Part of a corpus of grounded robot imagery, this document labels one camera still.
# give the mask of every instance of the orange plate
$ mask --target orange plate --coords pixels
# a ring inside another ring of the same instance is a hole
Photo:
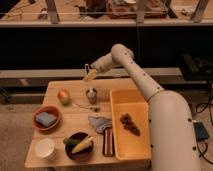
[[[119,160],[150,160],[148,104],[136,89],[111,90],[110,102],[115,143]],[[123,128],[120,118],[128,113],[140,130],[140,136]]]

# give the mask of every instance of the red apple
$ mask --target red apple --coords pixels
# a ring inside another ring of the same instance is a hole
[[[70,94],[66,89],[59,90],[57,97],[64,106],[69,105],[71,102]]]

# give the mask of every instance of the floor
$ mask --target floor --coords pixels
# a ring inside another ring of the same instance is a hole
[[[193,96],[186,98],[192,102],[194,106],[194,96],[198,99],[197,92]],[[40,103],[36,104],[0,104],[0,170],[1,171],[45,171],[47,169],[26,169],[24,168],[25,157],[33,134],[31,125],[32,113],[39,108]],[[206,141],[209,144],[209,149],[205,156],[213,161],[213,127],[209,120],[208,111],[200,114],[194,114],[194,118],[198,121],[203,121],[208,130],[210,138]],[[203,143],[199,143],[199,147],[203,149]],[[202,171],[213,170],[213,165],[207,163],[201,158]],[[114,165],[114,166],[90,166],[90,167],[74,167],[74,168],[59,168],[61,171],[142,171],[142,166],[134,165]]]

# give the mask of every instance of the blue sponge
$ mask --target blue sponge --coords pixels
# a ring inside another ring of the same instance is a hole
[[[36,116],[36,121],[45,127],[49,127],[56,122],[57,118],[47,112],[42,112]]]

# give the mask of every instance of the paper cup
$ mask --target paper cup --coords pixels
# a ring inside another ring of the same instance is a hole
[[[41,159],[53,160],[56,156],[55,143],[50,138],[40,140],[35,147],[36,156]]]

